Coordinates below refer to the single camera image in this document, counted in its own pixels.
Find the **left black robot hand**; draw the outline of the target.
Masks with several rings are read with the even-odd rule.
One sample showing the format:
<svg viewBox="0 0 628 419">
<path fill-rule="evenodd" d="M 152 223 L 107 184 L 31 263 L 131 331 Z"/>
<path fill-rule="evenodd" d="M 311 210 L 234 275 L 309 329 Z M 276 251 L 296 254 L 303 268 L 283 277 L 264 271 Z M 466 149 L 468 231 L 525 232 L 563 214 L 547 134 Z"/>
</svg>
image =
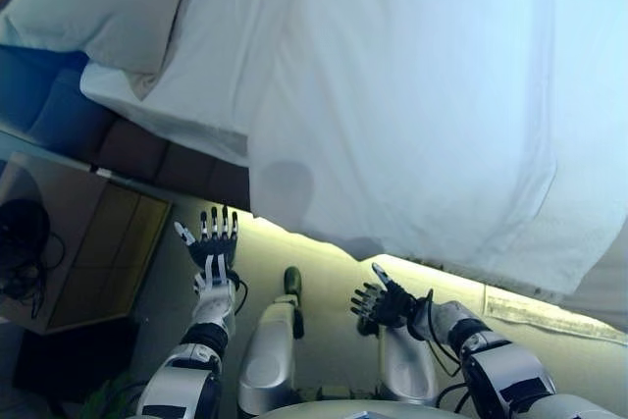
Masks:
<svg viewBox="0 0 628 419">
<path fill-rule="evenodd" d="M 175 221 L 174 229 L 186 246 L 192 262 L 200 269 L 194 276 L 196 294 L 204 290 L 231 284 L 235 290 L 241 284 L 234 270 L 238 237 L 237 212 L 224 205 L 221 212 L 213 206 L 210 213 L 200 213 L 200 236 L 193 235 L 184 224 Z"/>
</svg>

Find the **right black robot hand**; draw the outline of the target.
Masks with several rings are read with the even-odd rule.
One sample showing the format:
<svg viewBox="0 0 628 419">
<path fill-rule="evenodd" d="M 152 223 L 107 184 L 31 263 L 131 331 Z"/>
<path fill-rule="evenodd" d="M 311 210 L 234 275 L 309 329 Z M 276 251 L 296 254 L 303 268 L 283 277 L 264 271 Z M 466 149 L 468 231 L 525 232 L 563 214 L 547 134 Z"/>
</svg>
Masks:
<svg viewBox="0 0 628 419">
<path fill-rule="evenodd" d="M 360 320 L 385 327 L 399 328 L 413 319 L 417 298 L 395 282 L 384 268 L 373 262 L 372 271 L 381 282 L 363 283 L 354 291 L 349 310 Z"/>
</svg>

